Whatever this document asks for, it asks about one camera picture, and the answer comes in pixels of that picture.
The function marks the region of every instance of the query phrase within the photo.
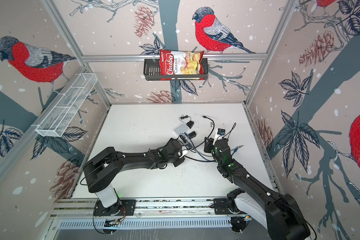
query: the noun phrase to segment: white table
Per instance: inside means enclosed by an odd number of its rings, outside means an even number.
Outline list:
[[[233,158],[242,164],[255,178],[272,189],[263,160],[256,145],[250,124],[241,104],[134,104],[113,105],[97,138],[89,159],[104,148],[113,146],[121,152],[146,152],[164,146],[168,140],[176,138],[173,128],[181,122],[181,115],[189,115],[195,122],[192,129],[197,136],[195,145],[201,143],[211,132],[210,121],[216,128],[230,131],[231,149],[244,145]],[[202,159],[189,152],[187,156]],[[224,179],[215,162],[196,162],[185,158],[178,167],[168,164],[166,169],[134,169],[120,172],[112,181],[119,197],[224,197],[237,186]],[[72,198],[96,198],[88,188],[77,185]]]

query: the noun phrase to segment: black basket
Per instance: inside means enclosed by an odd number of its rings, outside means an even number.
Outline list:
[[[205,74],[174,74],[174,75],[160,75],[160,64],[159,60],[156,59],[144,59],[144,76],[147,81],[158,81],[162,78],[173,80],[200,80],[200,79],[190,79],[190,78],[204,78],[204,80],[208,79],[208,60],[206,58],[202,58],[201,65],[203,67],[203,71]]]

